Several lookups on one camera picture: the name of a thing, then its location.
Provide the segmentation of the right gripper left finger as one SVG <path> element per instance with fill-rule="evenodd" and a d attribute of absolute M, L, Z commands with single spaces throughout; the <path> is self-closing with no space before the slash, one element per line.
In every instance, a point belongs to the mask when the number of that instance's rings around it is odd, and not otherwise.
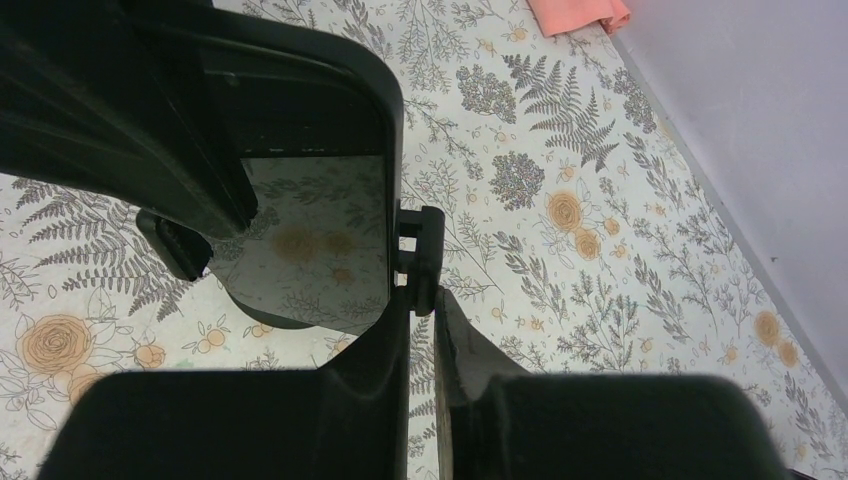
<path fill-rule="evenodd" d="M 313 370 L 125 372 L 96 381 L 42 479 L 402 479 L 409 312 L 396 288 L 364 334 Z"/>

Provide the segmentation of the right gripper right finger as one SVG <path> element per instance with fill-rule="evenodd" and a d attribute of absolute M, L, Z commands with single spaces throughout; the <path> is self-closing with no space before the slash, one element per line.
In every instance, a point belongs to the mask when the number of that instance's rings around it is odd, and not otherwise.
<path fill-rule="evenodd" d="M 435 300 L 443 479 L 785 479 L 753 403 L 710 375 L 540 374 Z"/>

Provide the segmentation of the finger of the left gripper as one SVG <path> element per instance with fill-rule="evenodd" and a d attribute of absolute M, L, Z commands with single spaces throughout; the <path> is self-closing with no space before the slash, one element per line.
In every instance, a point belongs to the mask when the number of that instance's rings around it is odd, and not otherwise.
<path fill-rule="evenodd" d="M 1 170 L 102 193 L 213 238 L 256 199 L 196 57 L 138 28 L 155 1 L 1 5 Z"/>

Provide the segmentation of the black round-base stand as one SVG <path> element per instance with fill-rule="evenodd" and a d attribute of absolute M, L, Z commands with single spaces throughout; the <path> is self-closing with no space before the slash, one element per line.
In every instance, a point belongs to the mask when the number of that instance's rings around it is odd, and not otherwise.
<path fill-rule="evenodd" d="M 414 238 L 414 251 L 392 256 L 395 270 L 407 276 L 411 310 L 419 317 L 436 309 L 443 265 L 445 215 L 436 207 L 400 210 L 398 238 Z M 198 280 L 212 258 L 211 245 L 198 232 L 142 210 L 136 226 L 170 273 L 179 280 Z"/>

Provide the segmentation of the black phone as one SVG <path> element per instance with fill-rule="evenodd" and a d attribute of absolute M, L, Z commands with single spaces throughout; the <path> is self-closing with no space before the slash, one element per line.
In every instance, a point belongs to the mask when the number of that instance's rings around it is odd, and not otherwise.
<path fill-rule="evenodd" d="M 142 1 L 136 31 L 209 122 L 249 185 L 238 233 L 140 211 L 139 230 L 186 279 L 210 270 L 267 325 L 359 335 L 397 272 L 400 85 L 361 44 L 315 28 L 177 1 Z"/>

